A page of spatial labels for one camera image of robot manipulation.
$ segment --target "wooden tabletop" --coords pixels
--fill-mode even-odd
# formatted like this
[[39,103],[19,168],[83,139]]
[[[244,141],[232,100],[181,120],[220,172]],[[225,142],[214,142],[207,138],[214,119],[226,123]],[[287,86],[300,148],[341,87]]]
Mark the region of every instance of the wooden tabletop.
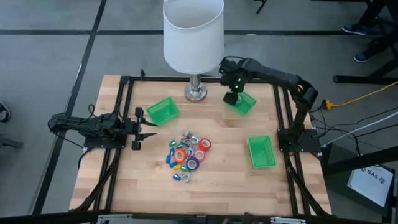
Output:
[[[113,110],[119,80],[120,76],[104,76],[96,115]],[[242,117],[223,103],[227,88],[218,83],[206,83],[206,99],[201,103],[190,103],[184,98],[186,84],[134,82],[129,117],[134,117],[135,107],[146,109],[169,96],[177,104],[180,114],[160,127],[143,125],[143,133],[156,132],[158,135],[142,141],[140,151],[131,150],[133,137],[127,139],[127,146],[121,153],[112,212],[291,215],[285,164],[277,141],[278,121],[272,86],[246,84],[245,92],[253,96],[257,104]],[[280,96],[287,126],[282,90]],[[150,121],[146,111],[145,117]],[[309,118],[305,125],[311,127]],[[181,139],[185,129],[212,143],[206,159],[192,173],[190,183],[173,180],[175,171],[165,163],[170,151],[169,141]],[[249,136],[258,135],[271,136],[277,159],[275,167],[253,169],[246,141]],[[95,149],[82,160],[70,208],[79,206],[93,190],[100,176],[103,155],[104,149]],[[309,153],[300,155],[309,191],[323,209],[331,213],[319,160]],[[107,191],[108,186],[105,186],[100,208],[104,207]],[[299,192],[296,186],[298,208],[303,212]]]

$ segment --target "floor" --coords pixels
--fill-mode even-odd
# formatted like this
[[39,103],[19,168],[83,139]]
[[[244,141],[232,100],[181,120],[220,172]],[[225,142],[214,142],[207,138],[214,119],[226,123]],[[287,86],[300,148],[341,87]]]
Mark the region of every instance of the floor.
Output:
[[[82,65],[84,72],[80,72],[84,76],[73,109],[74,116],[88,116],[87,106],[95,103],[103,75],[138,75],[140,69],[147,75],[176,75],[163,58],[162,36],[156,32],[148,32],[150,35],[97,35],[92,48],[89,41],[88,31],[92,29],[162,30],[161,0],[102,2],[106,3],[102,18],[93,29],[101,0],[0,1],[0,101],[12,110],[10,122],[0,124],[0,134],[24,143],[21,150],[0,149],[0,179],[3,180],[0,184],[0,217],[26,215],[32,211],[55,139],[46,123],[51,115],[65,110],[82,59],[85,61],[83,55],[89,58],[86,67],[84,63]],[[286,32],[282,35],[225,35],[226,55],[252,57],[263,65],[299,74],[319,90],[316,105],[324,98],[342,103],[382,87],[336,84],[332,80],[333,75],[368,75],[392,58],[391,51],[387,50],[367,63],[354,62],[353,56],[365,49],[371,37],[289,32],[336,31],[333,34],[340,34],[343,24],[355,23],[360,18],[366,9],[365,3],[268,0],[261,13],[256,15],[258,6],[258,2],[250,0],[225,0],[225,30]],[[390,19],[388,12],[383,11],[381,18]],[[13,30],[38,32],[12,35],[17,34]],[[43,30],[86,32],[71,35]],[[216,70],[208,74],[218,75]],[[393,108],[396,91],[397,87],[392,87],[352,105],[326,111],[327,124],[353,123]],[[319,112],[314,113],[314,117],[322,119]],[[352,130],[380,118],[344,128]],[[378,126],[397,121],[398,118],[391,118]],[[361,140],[381,148],[395,146],[397,130],[386,129]],[[326,143],[339,135],[331,131],[321,142]],[[83,138],[73,132],[69,132],[67,138],[83,142]],[[355,144],[348,138],[336,143],[354,151]],[[377,150],[361,145],[363,153]],[[80,148],[64,143],[44,213],[68,210],[81,154]],[[398,167],[395,163],[388,166]],[[381,221],[380,215],[362,205],[331,190],[328,193],[333,214]]]

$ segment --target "lamp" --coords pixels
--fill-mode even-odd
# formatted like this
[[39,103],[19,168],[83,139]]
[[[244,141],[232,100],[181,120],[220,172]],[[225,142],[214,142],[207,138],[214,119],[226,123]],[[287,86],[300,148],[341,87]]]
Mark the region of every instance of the lamp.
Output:
[[191,75],[186,99],[202,101],[207,89],[199,74],[216,68],[224,56],[224,1],[164,0],[163,30],[166,62]]

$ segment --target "shoe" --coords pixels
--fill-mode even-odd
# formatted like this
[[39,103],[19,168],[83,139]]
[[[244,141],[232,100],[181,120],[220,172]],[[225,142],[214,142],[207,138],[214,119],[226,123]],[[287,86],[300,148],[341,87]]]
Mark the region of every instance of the shoe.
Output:
[[375,52],[372,49],[367,49],[364,52],[355,55],[354,60],[359,63],[367,62],[369,59],[376,56],[379,52]]
[[7,122],[11,118],[11,111],[4,103],[0,103],[0,122]]
[[368,34],[371,28],[367,26],[362,26],[360,24],[354,24],[354,25],[345,25],[342,27],[342,29],[344,32],[347,32],[349,34],[366,35]]

